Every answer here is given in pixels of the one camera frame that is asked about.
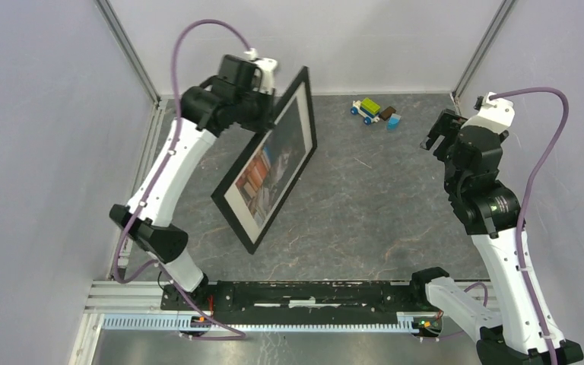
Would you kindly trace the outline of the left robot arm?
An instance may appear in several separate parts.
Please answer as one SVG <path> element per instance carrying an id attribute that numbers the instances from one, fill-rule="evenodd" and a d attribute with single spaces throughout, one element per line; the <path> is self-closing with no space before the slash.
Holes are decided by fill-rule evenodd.
<path id="1" fill-rule="evenodd" d="M 187 182 L 209 148 L 232 124 L 255 133 L 274 126 L 275 72 L 278 61 L 225 55 L 218 72 L 180 97 L 169 135 L 148 175 L 125 204 L 115 204 L 110 219 L 122 238 L 130 238 L 179 286 L 189 309 L 208 302 L 206 276 L 187 251 L 187 232 L 173 214 Z"/>

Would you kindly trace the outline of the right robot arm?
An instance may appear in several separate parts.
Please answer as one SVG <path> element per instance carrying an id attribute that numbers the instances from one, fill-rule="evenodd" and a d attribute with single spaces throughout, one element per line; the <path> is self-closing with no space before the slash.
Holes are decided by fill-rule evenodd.
<path id="1" fill-rule="evenodd" d="M 443 110 L 422 142 L 445 167 L 443 187 L 455 216 L 487 268 L 497 313 L 461 290 L 440 267 L 413 273 L 409 301 L 436 307 L 474 342 L 483 364 L 572 364 L 581 346 L 566 338 L 541 295 L 526 235 L 518 228 L 521 205 L 498 180 L 511 109 L 472 119 Z"/>

